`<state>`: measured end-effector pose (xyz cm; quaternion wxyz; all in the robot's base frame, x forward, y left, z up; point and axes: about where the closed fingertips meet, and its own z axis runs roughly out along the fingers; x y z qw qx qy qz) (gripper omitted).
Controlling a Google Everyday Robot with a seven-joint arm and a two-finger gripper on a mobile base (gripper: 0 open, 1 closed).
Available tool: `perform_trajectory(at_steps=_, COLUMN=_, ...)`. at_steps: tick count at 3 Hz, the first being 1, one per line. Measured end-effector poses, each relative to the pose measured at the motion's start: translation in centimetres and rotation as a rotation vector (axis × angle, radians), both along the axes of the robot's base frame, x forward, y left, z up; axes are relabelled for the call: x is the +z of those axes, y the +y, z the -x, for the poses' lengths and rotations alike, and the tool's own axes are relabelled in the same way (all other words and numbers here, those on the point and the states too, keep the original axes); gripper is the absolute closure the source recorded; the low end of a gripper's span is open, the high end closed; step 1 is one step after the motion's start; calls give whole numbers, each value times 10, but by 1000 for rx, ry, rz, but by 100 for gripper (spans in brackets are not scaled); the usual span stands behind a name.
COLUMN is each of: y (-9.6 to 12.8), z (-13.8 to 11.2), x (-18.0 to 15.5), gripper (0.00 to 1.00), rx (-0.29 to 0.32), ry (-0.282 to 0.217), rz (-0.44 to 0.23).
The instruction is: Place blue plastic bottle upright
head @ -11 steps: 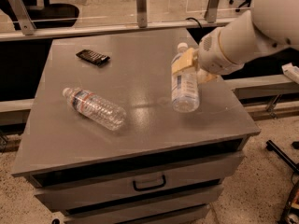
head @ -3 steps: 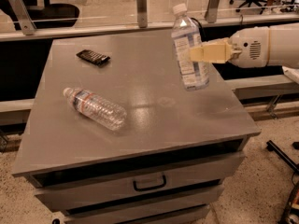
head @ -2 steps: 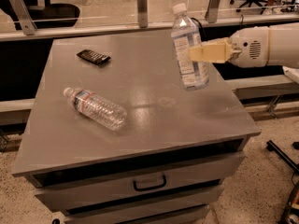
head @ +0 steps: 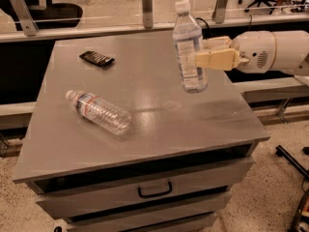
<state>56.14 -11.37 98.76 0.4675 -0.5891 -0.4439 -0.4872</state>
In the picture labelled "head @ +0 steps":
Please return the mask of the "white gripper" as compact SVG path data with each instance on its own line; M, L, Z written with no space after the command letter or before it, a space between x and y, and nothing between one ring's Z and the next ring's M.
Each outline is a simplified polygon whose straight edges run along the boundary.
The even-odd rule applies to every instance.
M204 69L243 73L266 73L274 62L276 40L268 31L248 31L233 40L228 36L203 40L204 51L195 55L195 64Z

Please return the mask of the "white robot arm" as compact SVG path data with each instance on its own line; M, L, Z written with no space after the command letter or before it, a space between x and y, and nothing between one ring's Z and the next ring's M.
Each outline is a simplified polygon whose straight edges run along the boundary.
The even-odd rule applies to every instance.
M247 31L203 40L195 64L204 69L243 73L308 74L309 34L306 31Z

